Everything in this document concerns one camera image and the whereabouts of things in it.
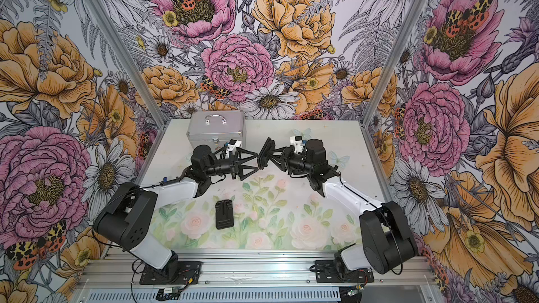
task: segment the orange peony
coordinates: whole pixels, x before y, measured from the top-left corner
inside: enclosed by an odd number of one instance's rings
[[[107,243],[107,239],[97,233],[94,234],[95,238],[99,239],[99,241]],[[77,240],[62,251],[60,258],[66,264],[62,268],[57,269],[56,273],[64,278],[68,278],[76,273],[82,273],[90,260],[101,257],[105,247],[105,245],[93,238],[92,227],[86,227],[79,234]]]
[[[167,102],[180,108],[183,104],[195,102],[200,98],[195,82],[172,67],[147,67],[142,71],[142,78],[158,105]],[[138,92],[136,100],[139,104],[144,104]]]
[[[294,102],[296,114],[313,110],[317,104],[323,101],[322,95],[328,97],[330,93],[330,82],[336,83],[337,79],[333,74],[333,63],[328,62],[322,65],[320,62],[312,62],[307,65],[303,59],[294,59],[281,63],[275,74],[280,79],[293,80],[289,92],[299,92],[299,101]]]
[[[131,156],[136,156],[137,134],[133,111],[122,102],[114,85],[109,85],[107,92],[100,90],[99,103],[93,101],[83,105],[81,116],[77,120],[79,139],[83,142],[103,143],[108,150],[115,137],[124,141],[124,149]]]
[[[496,85],[496,114],[487,121],[500,131],[490,152],[475,158],[494,189],[503,217],[530,231],[539,224],[539,63]]]
[[[385,176],[389,178],[395,167],[395,146],[393,146],[393,133],[389,131],[378,131],[374,134],[374,147],[378,158],[382,163]]]
[[[366,70],[355,74],[350,80],[353,85],[342,89],[342,100],[344,103],[359,104],[370,100],[374,89],[382,74],[382,68],[378,67],[373,71]],[[394,105],[397,103],[397,76],[393,73],[389,84],[384,90],[382,99],[378,104],[378,110],[383,117],[389,117]]]
[[[36,303],[37,285],[20,280],[14,284],[10,280],[0,281],[0,302]]]
[[[475,192],[475,198],[469,191]],[[506,273],[508,282],[501,289],[506,295],[517,286],[516,276],[531,273],[532,263],[527,255],[509,243],[512,236],[502,222],[495,221],[498,207],[494,195],[482,186],[470,172],[452,171],[446,186],[450,206],[441,209],[449,219],[445,232],[423,236],[436,258],[462,277],[471,268],[470,283],[482,287],[497,273]],[[523,237],[515,233],[520,242]]]
[[[30,22],[15,27],[0,19],[0,102],[18,102],[12,110],[18,113],[32,99],[46,101],[58,108],[61,118],[70,118],[95,98],[94,70],[68,36],[54,32],[52,58],[42,80],[36,39],[41,33]]]
[[[263,33],[275,32],[281,41],[280,56],[314,60],[321,49],[331,45],[335,13],[326,7],[312,17],[298,16],[312,3],[320,0],[256,0],[251,14],[262,24]]]

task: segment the floral wallpaper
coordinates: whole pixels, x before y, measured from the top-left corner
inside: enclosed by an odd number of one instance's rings
[[[367,125],[450,303],[539,301],[537,3],[428,0]]]
[[[359,120],[411,1],[101,2],[171,118]]]
[[[82,0],[0,0],[0,73],[0,301],[68,302],[157,127]]]

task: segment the flower bud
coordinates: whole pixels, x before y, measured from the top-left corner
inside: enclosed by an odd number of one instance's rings
[[[488,77],[479,83],[475,93],[477,94],[478,104],[483,103],[485,99],[494,94],[494,81],[492,80],[492,74],[489,74]]]

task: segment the black mounting plate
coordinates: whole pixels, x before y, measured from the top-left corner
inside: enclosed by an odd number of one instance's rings
[[[320,266],[320,269],[335,269],[335,262],[333,260],[316,260],[314,264]],[[367,276],[367,282],[374,282],[373,271],[371,270],[369,272],[368,268],[354,270],[348,275],[343,275],[341,279],[337,276],[337,269],[335,269],[334,272],[322,271],[317,273],[316,283],[359,283],[363,285],[365,283],[365,276]]]
[[[147,264],[144,266],[144,271],[140,275],[141,285],[163,285],[163,284],[179,284],[185,285],[187,279],[192,278],[191,284],[198,283],[198,276],[200,275],[200,261],[178,261],[178,276],[172,282],[168,281],[164,276],[161,276],[156,272],[156,269]]]

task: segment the pink peony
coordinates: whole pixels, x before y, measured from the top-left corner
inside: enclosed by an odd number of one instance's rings
[[[38,126],[0,139],[0,244],[36,241],[60,221],[82,220],[84,171],[90,155],[77,139]]]
[[[463,85],[483,70],[496,55],[501,43],[494,42],[503,10],[496,12],[498,0],[492,0],[486,21],[476,30],[461,26],[457,35],[448,37],[446,14],[465,12],[478,0],[441,0],[427,22],[424,43],[414,55],[414,65],[439,81]]]
[[[229,33],[236,19],[235,0],[199,0],[192,10],[185,10],[172,0],[152,0],[154,12],[163,17],[176,38],[172,43],[184,47],[184,43],[198,44],[213,40],[221,33]]]
[[[238,34],[222,36],[213,47],[201,54],[205,74],[213,83],[231,92],[232,101],[246,100],[245,94],[269,87],[273,80],[273,63],[268,51],[259,43]]]
[[[466,151],[470,127],[464,119],[464,101],[447,83],[423,82],[406,103],[406,137],[399,140],[403,158],[412,156],[432,176],[448,173]]]

